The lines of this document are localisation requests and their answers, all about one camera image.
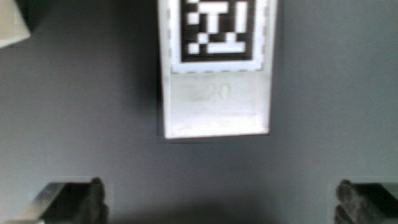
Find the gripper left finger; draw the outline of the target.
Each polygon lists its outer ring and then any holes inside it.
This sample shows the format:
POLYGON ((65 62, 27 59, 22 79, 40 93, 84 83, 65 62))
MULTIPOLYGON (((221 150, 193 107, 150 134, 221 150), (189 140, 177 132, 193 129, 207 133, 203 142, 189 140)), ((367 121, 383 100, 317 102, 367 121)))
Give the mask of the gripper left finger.
POLYGON ((38 224, 109 224, 102 179, 93 178, 90 182, 50 182, 20 219, 38 224))

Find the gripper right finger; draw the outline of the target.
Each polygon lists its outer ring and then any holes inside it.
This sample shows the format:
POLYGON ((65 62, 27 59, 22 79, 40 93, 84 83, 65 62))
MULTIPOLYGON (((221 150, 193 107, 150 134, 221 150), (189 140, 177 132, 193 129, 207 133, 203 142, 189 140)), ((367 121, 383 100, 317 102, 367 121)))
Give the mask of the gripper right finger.
POLYGON ((398 183, 354 183, 338 189, 335 224, 398 224, 398 183))

